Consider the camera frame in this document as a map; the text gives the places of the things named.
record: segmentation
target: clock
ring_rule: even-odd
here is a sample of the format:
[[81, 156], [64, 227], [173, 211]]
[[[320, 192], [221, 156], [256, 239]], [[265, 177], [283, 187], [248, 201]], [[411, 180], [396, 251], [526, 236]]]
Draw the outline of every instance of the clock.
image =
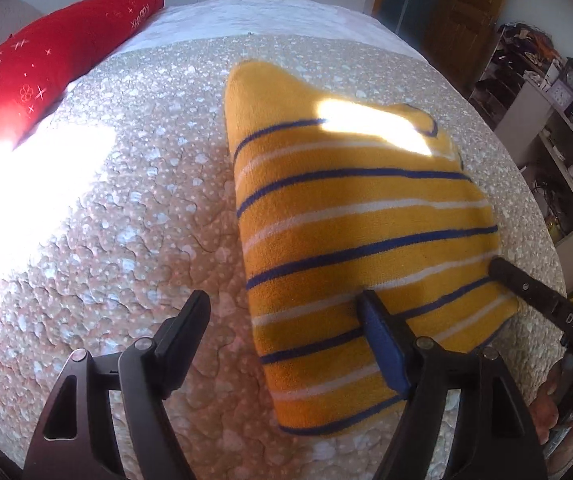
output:
[[559, 77], [547, 92], [563, 112], [573, 104], [573, 57], [567, 60]]

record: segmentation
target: red fabric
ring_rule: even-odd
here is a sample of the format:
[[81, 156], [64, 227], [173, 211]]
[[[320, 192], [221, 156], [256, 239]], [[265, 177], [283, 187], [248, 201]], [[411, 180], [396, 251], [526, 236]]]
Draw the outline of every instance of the red fabric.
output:
[[0, 147], [14, 147], [68, 83], [88, 72], [164, 0], [84, 0], [0, 45]]

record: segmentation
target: brown door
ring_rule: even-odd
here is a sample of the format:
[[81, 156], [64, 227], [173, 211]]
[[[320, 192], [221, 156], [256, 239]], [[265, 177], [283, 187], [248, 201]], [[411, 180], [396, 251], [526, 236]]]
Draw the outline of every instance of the brown door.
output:
[[422, 54], [468, 96], [488, 59], [504, 0], [439, 0], [426, 29]]

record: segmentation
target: bed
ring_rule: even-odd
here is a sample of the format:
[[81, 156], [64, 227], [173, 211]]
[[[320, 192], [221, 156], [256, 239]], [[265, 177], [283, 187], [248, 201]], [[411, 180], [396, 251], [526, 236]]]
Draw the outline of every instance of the bed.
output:
[[[17, 463], [73, 349], [124, 349], [202, 288], [212, 320], [185, 384], [166, 402], [196, 476], [367, 479], [377, 468], [399, 413], [332, 438], [276, 427], [250, 333], [222, 115], [227, 76], [248, 58], [352, 98], [432, 114], [489, 196], [503, 254], [564, 293], [537, 204], [506, 150], [376, 20], [303, 0], [164, 9], [71, 84], [0, 172], [0, 448]], [[558, 339], [522, 304], [493, 342], [527, 400], [560, 358]], [[112, 403], [125, 469], [138, 478], [119, 396]], [[456, 413], [454, 395], [430, 478], [444, 471]]]

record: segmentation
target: folded sweater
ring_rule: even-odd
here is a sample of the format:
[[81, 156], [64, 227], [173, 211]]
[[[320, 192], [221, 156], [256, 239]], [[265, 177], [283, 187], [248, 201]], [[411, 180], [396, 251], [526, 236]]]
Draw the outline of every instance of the folded sweater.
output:
[[489, 202], [431, 116], [255, 61], [233, 70], [224, 107], [253, 336], [284, 431], [339, 433], [399, 401], [362, 335], [359, 291], [460, 352], [516, 312], [487, 274]]

